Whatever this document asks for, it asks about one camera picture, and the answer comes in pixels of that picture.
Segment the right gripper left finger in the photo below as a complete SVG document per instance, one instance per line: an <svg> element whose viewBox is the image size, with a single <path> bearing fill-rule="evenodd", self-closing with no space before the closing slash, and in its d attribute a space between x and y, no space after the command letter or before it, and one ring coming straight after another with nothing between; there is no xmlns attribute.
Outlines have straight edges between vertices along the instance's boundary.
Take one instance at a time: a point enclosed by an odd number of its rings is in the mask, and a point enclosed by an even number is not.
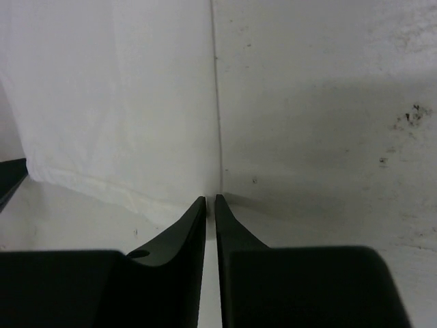
<svg viewBox="0 0 437 328"><path fill-rule="evenodd" d="M206 199L123 254L115 250L1 254L2 327L196 327Z"/></svg>

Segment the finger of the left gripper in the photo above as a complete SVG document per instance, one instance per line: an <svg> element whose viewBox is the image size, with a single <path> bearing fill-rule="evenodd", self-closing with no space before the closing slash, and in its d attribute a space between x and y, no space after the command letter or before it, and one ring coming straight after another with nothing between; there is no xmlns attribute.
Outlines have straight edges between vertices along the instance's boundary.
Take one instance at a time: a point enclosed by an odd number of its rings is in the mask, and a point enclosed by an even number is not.
<svg viewBox="0 0 437 328"><path fill-rule="evenodd" d="M0 211L6 207L16 190L27 177L26 158L4 161L0 164Z"/></svg>

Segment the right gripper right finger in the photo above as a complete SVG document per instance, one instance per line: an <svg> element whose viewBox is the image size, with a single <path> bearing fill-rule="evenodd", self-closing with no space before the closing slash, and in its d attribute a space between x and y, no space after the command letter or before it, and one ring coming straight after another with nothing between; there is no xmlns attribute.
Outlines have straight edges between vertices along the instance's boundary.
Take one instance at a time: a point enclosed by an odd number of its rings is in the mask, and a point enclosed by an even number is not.
<svg viewBox="0 0 437 328"><path fill-rule="evenodd" d="M224 327L409 327L382 257L362 246L268 247L214 201Z"/></svg>

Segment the white tank top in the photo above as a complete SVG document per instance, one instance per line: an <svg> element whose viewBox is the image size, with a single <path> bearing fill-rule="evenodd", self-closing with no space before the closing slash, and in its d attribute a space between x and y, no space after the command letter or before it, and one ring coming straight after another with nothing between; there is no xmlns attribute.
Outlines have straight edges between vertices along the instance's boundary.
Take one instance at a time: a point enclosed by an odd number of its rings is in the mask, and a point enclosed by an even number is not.
<svg viewBox="0 0 437 328"><path fill-rule="evenodd" d="M31 178L176 220L220 180L209 1L2 1Z"/></svg>

